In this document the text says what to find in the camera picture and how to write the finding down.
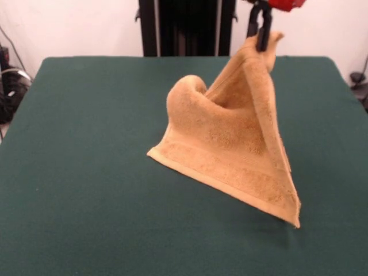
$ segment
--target orange towel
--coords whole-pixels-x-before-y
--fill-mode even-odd
[[[299,228],[269,74],[282,36],[272,33],[262,53],[247,38],[208,90],[197,76],[180,79],[167,96],[164,137],[148,156]]]

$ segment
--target white wall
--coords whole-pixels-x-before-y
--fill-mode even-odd
[[[137,9],[138,0],[0,0],[0,24],[35,75],[48,56],[142,56]]]
[[[237,0],[231,53],[246,36],[250,8]],[[0,0],[0,24],[34,75],[47,56],[141,56],[137,9],[138,0]],[[368,54],[367,12],[367,0],[307,0],[291,13],[274,11],[273,29],[286,35],[277,54],[329,56],[348,80]],[[8,45],[1,34],[0,41]]]

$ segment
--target green table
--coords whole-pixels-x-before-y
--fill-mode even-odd
[[[273,72],[301,229],[145,156],[226,62],[45,60],[0,145],[0,275],[367,276],[368,118],[330,60]]]

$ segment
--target tan towel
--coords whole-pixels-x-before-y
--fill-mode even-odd
[[[208,90],[197,76],[180,79],[167,96],[164,137],[148,156],[299,228],[269,74],[282,36],[272,33],[264,53],[248,38]]]

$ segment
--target red robot part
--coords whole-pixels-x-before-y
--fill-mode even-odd
[[[304,4],[305,0],[269,0],[268,3],[271,7],[283,10],[283,11],[291,11],[295,7],[301,7]]]

